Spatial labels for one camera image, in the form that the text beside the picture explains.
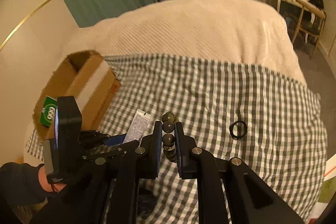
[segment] person's arm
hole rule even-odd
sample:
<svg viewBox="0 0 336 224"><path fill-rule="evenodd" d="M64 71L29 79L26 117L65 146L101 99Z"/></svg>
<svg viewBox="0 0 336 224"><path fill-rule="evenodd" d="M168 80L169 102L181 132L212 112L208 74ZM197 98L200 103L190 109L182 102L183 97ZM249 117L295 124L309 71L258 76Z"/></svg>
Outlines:
<svg viewBox="0 0 336 224"><path fill-rule="evenodd" d="M55 191L64 186L55 184ZM33 167L9 162L0 168L0 195L10 206L42 203L46 197L53 195L52 191L43 164Z"/></svg>

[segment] baseboard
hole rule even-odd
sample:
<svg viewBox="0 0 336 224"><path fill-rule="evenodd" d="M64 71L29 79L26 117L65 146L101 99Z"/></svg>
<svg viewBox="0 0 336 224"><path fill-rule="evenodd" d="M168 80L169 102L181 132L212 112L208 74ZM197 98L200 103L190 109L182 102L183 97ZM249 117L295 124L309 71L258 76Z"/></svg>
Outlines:
<svg viewBox="0 0 336 224"><path fill-rule="evenodd" d="M320 51L322 52L325 60L327 61L328 65L329 65L329 67L330 67L330 69L331 69L331 71L334 75L334 78L336 79L336 67L335 67L334 64L332 64L332 62L330 60L330 57L328 55L328 52L326 51L326 49L323 47L323 45L321 43L319 43L318 47L319 47Z"/></svg>

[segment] bed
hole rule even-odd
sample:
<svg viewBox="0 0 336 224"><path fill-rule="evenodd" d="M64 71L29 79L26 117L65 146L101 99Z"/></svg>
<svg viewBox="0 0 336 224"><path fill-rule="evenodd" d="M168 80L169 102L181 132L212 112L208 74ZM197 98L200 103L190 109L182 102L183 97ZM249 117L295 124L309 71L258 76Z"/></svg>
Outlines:
<svg viewBox="0 0 336 224"><path fill-rule="evenodd" d="M272 7L253 0L168 0L80 29L62 58L85 49L104 55L122 82L101 132L125 133L139 107L153 115L150 134L154 120L172 110L200 147L223 159L239 156L308 218L323 180L327 135L320 97L306 87L286 23ZM242 117L251 126L247 140L237 143L227 125ZM27 159L42 159L32 130ZM142 182L158 205L139 221L197 223L196 182L180 181L168 160L160 172L156 181Z"/></svg>

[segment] gold trim strip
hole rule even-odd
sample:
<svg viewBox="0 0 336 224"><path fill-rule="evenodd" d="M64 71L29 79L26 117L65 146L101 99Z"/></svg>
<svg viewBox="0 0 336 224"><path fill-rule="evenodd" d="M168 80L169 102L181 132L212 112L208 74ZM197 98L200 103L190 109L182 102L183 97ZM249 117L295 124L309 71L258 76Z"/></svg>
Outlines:
<svg viewBox="0 0 336 224"><path fill-rule="evenodd" d="M5 39L5 41L1 44L0 46L0 51L1 49L4 47L4 45L7 43L7 41L11 38L11 36L17 31L17 29L19 29L19 27L24 24L32 15L34 15L38 10L40 10L42 7L44 7L45 5L47 5L49 2L51 2L52 0L46 0L45 2L43 2L39 7L37 7L35 10L33 10L29 15L27 15L15 28L14 30L11 31L11 33L7 36L7 38Z"/></svg>

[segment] chair seat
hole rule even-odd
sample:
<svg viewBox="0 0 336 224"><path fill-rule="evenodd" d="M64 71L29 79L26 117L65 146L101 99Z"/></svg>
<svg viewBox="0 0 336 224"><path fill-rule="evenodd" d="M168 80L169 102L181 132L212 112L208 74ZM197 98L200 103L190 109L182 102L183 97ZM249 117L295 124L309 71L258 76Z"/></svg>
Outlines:
<svg viewBox="0 0 336 224"><path fill-rule="evenodd" d="M297 24L299 22L299 18L296 15L288 14L288 16ZM304 31L310 32L316 36L320 34L320 30L318 26L315 26L310 21L302 19L300 28Z"/></svg>

